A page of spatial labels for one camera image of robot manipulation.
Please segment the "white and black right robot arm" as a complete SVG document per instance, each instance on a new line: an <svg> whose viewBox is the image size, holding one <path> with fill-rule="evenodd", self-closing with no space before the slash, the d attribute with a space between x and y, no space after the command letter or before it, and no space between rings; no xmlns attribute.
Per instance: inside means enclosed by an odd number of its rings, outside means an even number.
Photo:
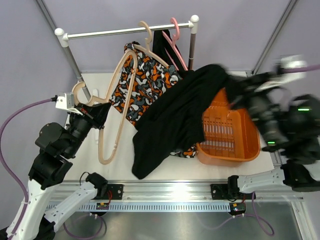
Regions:
<svg viewBox="0 0 320 240"><path fill-rule="evenodd" d="M262 151L281 151L287 159L273 170L228 177L226 192L233 199L282 186L299 193L320 190L320 100L304 94L290 100L288 109L282 110L268 97L280 87L280 76L268 72L228 78L225 90L230 109L247 111L265 141Z"/></svg>

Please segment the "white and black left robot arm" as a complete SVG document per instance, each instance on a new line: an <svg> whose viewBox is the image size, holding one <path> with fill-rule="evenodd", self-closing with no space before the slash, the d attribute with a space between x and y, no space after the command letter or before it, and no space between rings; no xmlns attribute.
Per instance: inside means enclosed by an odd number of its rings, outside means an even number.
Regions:
<svg viewBox="0 0 320 240"><path fill-rule="evenodd" d="M68 128L52 122L40 130L35 141L39 154L28 173L28 187L22 188L24 199L11 225L0 231L2 240L52 240L83 204L111 196L108 181L93 172L63 202L47 210L53 193L73 165L69 159L75 158L92 128L103 129L110 107L110 103L93 106L80 103L76 106L80 112L70 114Z"/></svg>

